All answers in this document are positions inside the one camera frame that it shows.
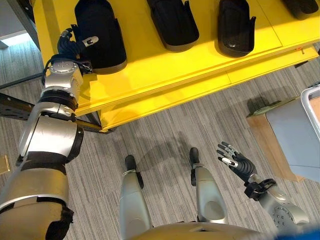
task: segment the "robot leg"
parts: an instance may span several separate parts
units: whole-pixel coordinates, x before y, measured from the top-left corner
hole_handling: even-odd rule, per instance
[[[227,207],[211,173],[199,162],[199,152],[190,150],[191,184],[196,187],[199,222],[227,224]]]
[[[32,155],[41,158],[44,153],[29,153],[30,159]],[[73,221],[68,191],[63,164],[24,162],[0,195],[0,238],[62,240]]]
[[[123,174],[120,193],[120,235],[126,240],[151,229],[149,210],[142,194],[143,181],[132,155],[125,158],[127,171]]]

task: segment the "robotic hand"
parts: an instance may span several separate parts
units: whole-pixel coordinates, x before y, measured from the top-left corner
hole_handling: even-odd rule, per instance
[[[80,152],[84,131],[75,116],[83,83],[80,68],[90,71],[77,54],[98,38],[70,41],[71,31],[68,28],[61,34],[59,54],[45,66],[44,90],[20,139],[19,168],[0,194],[2,240],[61,240],[73,220],[73,211],[67,208],[65,164]]]
[[[309,223],[308,216],[278,188],[275,180],[263,180],[258,175],[256,166],[232,145],[223,141],[218,147],[220,149],[217,153],[222,156],[218,159],[245,182],[244,193],[259,201],[281,234],[300,233],[304,230]]]

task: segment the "metal bracket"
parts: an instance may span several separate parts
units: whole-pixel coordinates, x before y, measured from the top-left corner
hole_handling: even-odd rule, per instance
[[[32,38],[34,44],[38,47],[38,49],[40,49],[36,25],[28,16],[26,12],[26,8],[25,7],[22,8],[22,6],[20,5],[20,1],[18,0],[7,0],[7,2],[9,3],[10,7],[14,11],[17,18],[20,20],[24,29]]]
[[[0,117],[27,121],[35,105],[0,93]],[[100,133],[101,125],[77,119],[76,123],[87,132]]]

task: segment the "robot finger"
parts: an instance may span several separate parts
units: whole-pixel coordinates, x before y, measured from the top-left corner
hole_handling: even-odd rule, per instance
[[[63,37],[63,38],[70,37],[71,32],[72,32],[72,28],[67,28],[61,33],[60,37]]]
[[[229,143],[227,143],[225,141],[221,142],[221,144],[226,146],[226,147],[228,147],[229,149],[231,149],[231,151],[233,153],[240,153],[234,146],[232,146],[231,144],[229,144]]]
[[[231,148],[225,146],[225,145],[221,145],[221,144],[218,144],[218,147],[222,150],[224,150],[227,154],[228,154],[228,157],[230,157],[231,159],[233,159],[233,155],[235,154]]]
[[[224,152],[224,151],[221,151],[219,149],[217,149],[216,152],[218,154],[222,155],[225,158],[228,158],[228,159],[232,159],[233,158],[228,152]]]

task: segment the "metal bar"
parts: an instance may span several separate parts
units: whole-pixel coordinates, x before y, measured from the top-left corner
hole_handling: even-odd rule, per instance
[[[0,117],[26,121],[33,107],[32,103],[0,93]]]
[[[33,11],[33,7],[31,6],[29,0],[18,0],[20,6],[22,7],[22,9],[25,11],[25,13],[27,14],[27,16],[29,17],[29,19],[35,23],[35,16],[34,16],[34,11]]]
[[[27,121],[34,106],[32,103],[0,93],[0,117]],[[77,119],[76,123],[87,132],[99,133],[102,130],[101,125],[80,119]]]
[[[14,11],[15,15],[21,22],[24,29],[32,38],[34,44],[40,49],[36,25],[30,20],[25,10],[21,7],[17,0],[7,0],[9,5],[11,6],[12,10]]]
[[[98,120],[99,117],[98,117],[98,114],[97,114],[96,111],[95,111],[95,112],[87,113],[85,116],[88,118],[88,120],[90,121],[90,123],[101,126],[101,122],[100,122],[100,120]]]
[[[80,119],[77,119],[76,124],[78,124],[80,127],[83,128],[83,130],[87,132],[94,132],[94,133],[99,133],[102,130],[102,127],[100,125],[93,124],[91,122],[83,121]]]
[[[34,74],[34,75],[31,75],[31,76],[27,76],[27,77],[24,77],[24,78],[21,78],[21,79],[12,81],[12,82],[5,83],[5,84],[3,84],[3,85],[0,85],[0,90],[1,90],[1,89],[5,89],[5,88],[7,88],[7,87],[11,87],[11,86],[16,85],[16,84],[20,84],[20,83],[26,82],[26,81],[28,81],[28,80],[32,80],[32,79],[39,78],[39,77],[41,77],[41,76],[42,76],[42,72],[41,72],[41,73]]]

